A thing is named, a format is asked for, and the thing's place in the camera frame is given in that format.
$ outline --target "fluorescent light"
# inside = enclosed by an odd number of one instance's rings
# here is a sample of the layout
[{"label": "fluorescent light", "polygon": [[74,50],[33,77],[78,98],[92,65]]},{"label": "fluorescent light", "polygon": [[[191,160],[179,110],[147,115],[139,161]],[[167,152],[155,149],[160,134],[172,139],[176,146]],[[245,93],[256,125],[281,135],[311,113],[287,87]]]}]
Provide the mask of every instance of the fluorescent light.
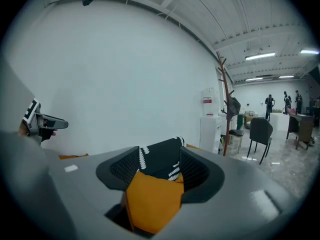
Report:
[{"label": "fluorescent light", "polygon": [[246,79],[246,81],[261,80],[261,79],[263,79],[263,78],[262,77],[257,77],[257,78]]},{"label": "fluorescent light", "polygon": [[282,76],[279,76],[279,78],[294,78],[295,76],[294,75],[282,75]]},{"label": "fluorescent light", "polygon": [[263,53],[263,54],[256,54],[256,55],[252,55],[252,56],[247,56],[247,57],[245,57],[245,60],[250,61],[250,60],[259,59],[259,58],[271,57],[271,56],[275,56],[275,55],[276,55],[275,52],[268,52],[268,53]]},{"label": "fluorescent light", "polygon": [[319,54],[320,51],[318,50],[301,50],[301,54]]}]

